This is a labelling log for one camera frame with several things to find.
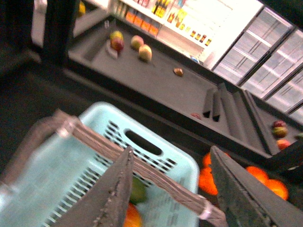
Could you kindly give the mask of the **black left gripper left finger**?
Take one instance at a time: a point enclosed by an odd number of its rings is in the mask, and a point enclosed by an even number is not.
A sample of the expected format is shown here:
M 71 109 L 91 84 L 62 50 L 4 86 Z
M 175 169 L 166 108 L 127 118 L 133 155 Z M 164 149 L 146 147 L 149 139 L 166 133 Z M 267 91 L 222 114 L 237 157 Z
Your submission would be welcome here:
M 127 147 L 55 227 L 122 227 L 132 190 L 134 153 Z

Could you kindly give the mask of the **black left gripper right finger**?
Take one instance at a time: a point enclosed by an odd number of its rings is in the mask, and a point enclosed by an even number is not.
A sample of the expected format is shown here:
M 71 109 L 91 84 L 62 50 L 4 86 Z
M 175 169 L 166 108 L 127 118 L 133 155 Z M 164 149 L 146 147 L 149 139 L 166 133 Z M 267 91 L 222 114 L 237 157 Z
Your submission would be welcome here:
M 217 146 L 210 148 L 218 202 L 230 227 L 301 227 L 303 212 L 283 200 Z

